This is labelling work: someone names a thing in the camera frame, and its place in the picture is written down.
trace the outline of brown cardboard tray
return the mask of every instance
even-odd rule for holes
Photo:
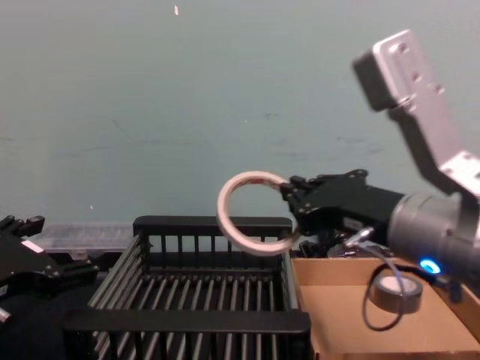
[[[480,359],[480,301],[468,289],[460,304],[423,282],[421,308],[389,331],[369,330],[362,298],[378,259],[293,259],[299,306],[310,313],[316,360]],[[375,325],[394,314],[368,302]]]

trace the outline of gray wall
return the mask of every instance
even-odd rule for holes
[[[213,215],[245,170],[364,167],[372,184],[432,191],[350,62],[414,29],[480,153],[479,16],[452,0],[3,0],[0,212]],[[242,193],[235,215],[287,214],[270,190]]]

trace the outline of black tape roll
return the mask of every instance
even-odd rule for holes
[[[413,277],[402,276],[406,301],[404,313],[415,313],[422,303],[423,286]],[[379,275],[373,281],[370,300],[380,309],[397,313],[402,300],[398,279],[394,275]]]

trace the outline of blue led light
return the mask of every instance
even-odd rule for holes
[[[437,265],[436,262],[430,259],[423,259],[420,262],[420,266],[426,271],[430,272],[431,274],[439,274],[440,267]]]

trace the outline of black wire rack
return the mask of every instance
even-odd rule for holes
[[[262,241],[292,229],[279,217],[233,221]],[[220,249],[215,217],[139,217],[133,234],[88,308],[66,316],[68,359],[311,358],[289,254],[258,258],[229,242]]]

